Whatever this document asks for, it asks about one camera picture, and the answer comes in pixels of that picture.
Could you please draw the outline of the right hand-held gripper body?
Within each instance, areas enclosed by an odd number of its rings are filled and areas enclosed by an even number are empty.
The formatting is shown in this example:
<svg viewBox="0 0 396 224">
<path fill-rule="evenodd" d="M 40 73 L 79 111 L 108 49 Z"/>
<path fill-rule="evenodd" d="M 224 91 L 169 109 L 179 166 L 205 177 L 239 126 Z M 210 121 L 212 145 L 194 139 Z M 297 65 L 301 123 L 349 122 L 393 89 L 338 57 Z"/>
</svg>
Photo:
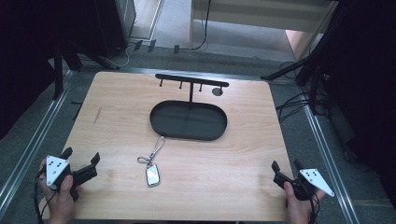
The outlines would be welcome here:
<svg viewBox="0 0 396 224">
<path fill-rule="evenodd" d="M 334 196 L 334 192 L 317 169 L 302 169 L 295 179 L 288 178 L 277 168 L 273 171 L 274 182 L 283 190 L 290 191 L 299 201 L 312 199 L 318 190 L 331 197 Z"/>
</svg>

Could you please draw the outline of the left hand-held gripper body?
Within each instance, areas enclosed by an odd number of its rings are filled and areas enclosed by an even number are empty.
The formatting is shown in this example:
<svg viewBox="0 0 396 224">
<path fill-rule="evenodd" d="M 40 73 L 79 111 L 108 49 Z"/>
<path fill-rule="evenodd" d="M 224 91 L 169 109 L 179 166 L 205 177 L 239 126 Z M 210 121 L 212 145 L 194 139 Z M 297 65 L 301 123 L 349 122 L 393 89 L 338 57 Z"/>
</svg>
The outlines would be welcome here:
<svg viewBox="0 0 396 224">
<path fill-rule="evenodd" d="M 89 164 L 77 171 L 71 171 L 68 160 L 48 156 L 46 163 L 46 180 L 45 183 L 52 190 L 59 191 L 64 178 L 71 175 L 74 183 L 70 189 L 73 200 L 78 199 L 77 187 L 97 176 L 96 166 Z"/>
</svg>

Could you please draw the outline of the silver keychain with key fob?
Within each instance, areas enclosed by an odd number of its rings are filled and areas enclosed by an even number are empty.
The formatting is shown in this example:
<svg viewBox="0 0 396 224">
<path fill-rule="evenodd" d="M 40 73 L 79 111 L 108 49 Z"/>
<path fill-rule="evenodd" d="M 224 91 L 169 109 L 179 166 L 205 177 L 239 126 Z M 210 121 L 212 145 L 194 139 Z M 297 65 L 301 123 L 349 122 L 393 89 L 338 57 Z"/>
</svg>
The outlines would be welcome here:
<svg viewBox="0 0 396 224">
<path fill-rule="evenodd" d="M 138 163 L 144 163 L 146 165 L 146 180 L 150 188 L 158 186 L 161 183 L 160 173 L 157 165 L 153 162 L 153 159 L 158 151 L 163 147 L 164 140 L 165 138 L 160 136 L 153 151 L 148 157 L 141 156 L 136 159 Z"/>
</svg>

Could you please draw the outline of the black key rack with tray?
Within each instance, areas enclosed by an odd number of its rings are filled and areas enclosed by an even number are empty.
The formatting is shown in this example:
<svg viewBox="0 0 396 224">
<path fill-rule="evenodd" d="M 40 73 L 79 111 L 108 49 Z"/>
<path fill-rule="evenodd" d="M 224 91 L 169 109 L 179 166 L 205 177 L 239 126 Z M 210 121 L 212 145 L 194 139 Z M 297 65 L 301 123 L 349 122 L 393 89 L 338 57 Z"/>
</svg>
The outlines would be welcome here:
<svg viewBox="0 0 396 224">
<path fill-rule="evenodd" d="M 150 112 L 149 121 L 153 131 L 161 136 L 179 139 L 213 141 L 220 138 L 227 126 L 226 113 L 218 106 L 193 101 L 194 85 L 199 84 L 199 91 L 204 85 L 214 86 L 212 93 L 223 94 L 223 88 L 229 83 L 196 77 L 171 76 L 156 74 L 160 87 L 165 80 L 178 81 L 182 88 L 184 83 L 190 84 L 189 100 L 166 100 L 156 104 Z"/>
</svg>

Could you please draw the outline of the person's right hand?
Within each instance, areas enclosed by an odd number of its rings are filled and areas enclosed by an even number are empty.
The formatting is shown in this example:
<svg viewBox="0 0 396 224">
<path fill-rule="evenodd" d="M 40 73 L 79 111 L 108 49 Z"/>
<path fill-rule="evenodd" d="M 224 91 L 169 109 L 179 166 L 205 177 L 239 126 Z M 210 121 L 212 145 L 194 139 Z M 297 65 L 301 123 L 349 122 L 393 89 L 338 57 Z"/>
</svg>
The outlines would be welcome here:
<svg viewBox="0 0 396 224">
<path fill-rule="evenodd" d="M 284 191 L 286 193 L 286 220 L 288 224 L 313 224 L 314 208 L 326 193 L 318 189 L 312 201 L 299 201 L 294 194 L 293 187 L 290 182 L 284 183 Z"/>
</svg>

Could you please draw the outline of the person's left hand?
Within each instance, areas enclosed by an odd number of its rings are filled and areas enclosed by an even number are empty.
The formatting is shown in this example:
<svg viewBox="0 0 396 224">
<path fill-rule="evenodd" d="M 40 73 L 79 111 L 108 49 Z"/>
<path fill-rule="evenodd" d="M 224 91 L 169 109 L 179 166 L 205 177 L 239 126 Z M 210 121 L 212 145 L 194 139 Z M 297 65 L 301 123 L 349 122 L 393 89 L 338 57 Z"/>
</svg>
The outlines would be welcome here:
<svg viewBox="0 0 396 224">
<path fill-rule="evenodd" d="M 67 175 L 61 184 L 60 190 L 56 192 L 43 181 L 39 182 L 39 186 L 48 202 L 49 224 L 72 224 L 77 212 L 76 203 L 70 194 L 73 183 L 73 176 Z"/>
</svg>

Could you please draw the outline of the black metal stand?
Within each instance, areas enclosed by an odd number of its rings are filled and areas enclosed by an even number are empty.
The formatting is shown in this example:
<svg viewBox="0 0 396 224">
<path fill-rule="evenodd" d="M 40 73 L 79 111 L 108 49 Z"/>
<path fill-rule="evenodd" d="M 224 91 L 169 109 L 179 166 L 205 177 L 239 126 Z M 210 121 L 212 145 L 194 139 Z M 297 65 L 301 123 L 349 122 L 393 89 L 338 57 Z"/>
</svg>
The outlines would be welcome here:
<svg viewBox="0 0 396 224">
<path fill-rule="evenodd" d="M 78 57 L 80 53 L 84 54 L 99 65 L 102 65 L 106 69 L 120 69 L 118 65 L 111 65 L 91 50 L 82 47 L 77 42 L 58 38 L 54 45 L 54 100 L 59 99 L 61 93 L 64 91 L 63 61 L 66 62 L 70 69 L 79 71 L 82 68 L 82 62 Z"/>
<path fill-rule="evenodd" d="M 262 77 L 262 80 L 266 81 L 275 80 L 300 68 L 300 72 L 295 78 L 295 83 L 298 86 L 303 86 L 308 82 L 308 80 L 311 80 L 308 106 L 314 114 L 317 114 L 317 93 L 322 62 L 330 51 L 332 44 L 335 43 L 336 33 L 340 30 L 340 26 L 348 13 L 348 7 L 345 7 L 344 0 L 336 0 L 336 3 L 337 5 L 331 14 L 330 23 L 328 24 L 323 37 L 319 40 L 313 51 L 301 60 L 292 63 L 271 75 Z"/>
</svg>

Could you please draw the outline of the white cabinet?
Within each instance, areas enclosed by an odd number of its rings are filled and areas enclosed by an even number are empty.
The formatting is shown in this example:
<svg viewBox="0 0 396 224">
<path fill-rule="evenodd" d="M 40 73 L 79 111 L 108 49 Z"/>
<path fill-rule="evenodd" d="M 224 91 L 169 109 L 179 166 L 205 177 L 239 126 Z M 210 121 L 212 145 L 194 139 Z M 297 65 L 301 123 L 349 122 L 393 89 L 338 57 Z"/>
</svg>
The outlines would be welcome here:
<svg viewBox="0 0 396 224">
<path fill-rule="evenodd" d="M 296 60 L 301 60 L 319 34 L 324 34 L 336 0 L 191 0 L 191 21 L 211 21 L 283 29 Z"/>
</svg>

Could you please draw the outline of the aluminium rail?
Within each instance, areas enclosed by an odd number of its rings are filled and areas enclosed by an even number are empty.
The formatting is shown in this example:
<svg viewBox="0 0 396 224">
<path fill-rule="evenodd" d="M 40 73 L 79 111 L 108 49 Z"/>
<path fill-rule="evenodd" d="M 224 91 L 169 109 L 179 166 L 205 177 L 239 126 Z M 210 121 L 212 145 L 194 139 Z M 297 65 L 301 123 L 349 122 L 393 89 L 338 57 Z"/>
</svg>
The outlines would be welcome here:
<svg viewBox="0 0 396 224">
<path fill-rule="evenodd" d="M 52 89 L 44 91 L 21 116 L 5 138 L 0 140 L 0 220 L 4 218 L 22 180 L 57 117 L 77 71 L 63 74 L 64 89 L 53 100 Z"/>
<path fill-rule="evenodd" d="M 354 208 L 353 202 L 347 191 L 345 182 L 340 176 L 339 170 L 333 159 L 331 148 L 328 141 L 322 131 L 322 127 L 319 124 L 318 117 L 313 114 L 309 106 L 307 105 L 304 109 L 305 115 L 310 124 L 313 135 L 316 139 L 319 152 L 321 154 L 324 165 L 326 166 L 330 181 L 332 183 L 332 189 L 334 192 L 334 197 L 337 199 L 346 224 L 361 224 Z"/>
</svg>

